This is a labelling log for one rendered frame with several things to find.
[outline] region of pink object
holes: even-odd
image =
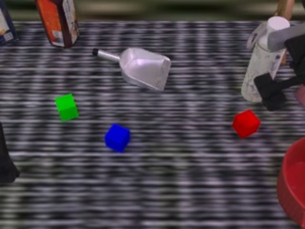
[[[301,85],[295,93],[296,99],[305,106],[305,85]]]
[[[296,141],[287,150],[276,192],[286,215],[305,229],[305,138]]]
[[[260,123],[261,121],[251,110],[246,110],[235,115],[232,127],[241,138],[244,138],[254,134]]]

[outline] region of white bottle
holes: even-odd
[[[288,27],[290,27],[290,23],[287,19],[274,16],[267,23],[263,22],[258,26],[249,37],[247,47],[252,48],[254,46],[254,50],[241,89],[245,100],[252,103],[262,101],[253,80],[255,77],[268,72],[274,79],[285,53],[285,49],[277,52],[268,50],[268,35]]]

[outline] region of red bowl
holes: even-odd
[[[276,185],[284,212],[305,229],[305,137],[287,150]]]

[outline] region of green cube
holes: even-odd
[[[72,94],[66,94],[55,99],[57,110],[62,121],[78,117],[78,111]]]

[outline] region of blue cube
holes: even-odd
[[[108,148],[122,153],[130,141],[130,130],[118,124],[113,124],[105,134],[105,144]]]

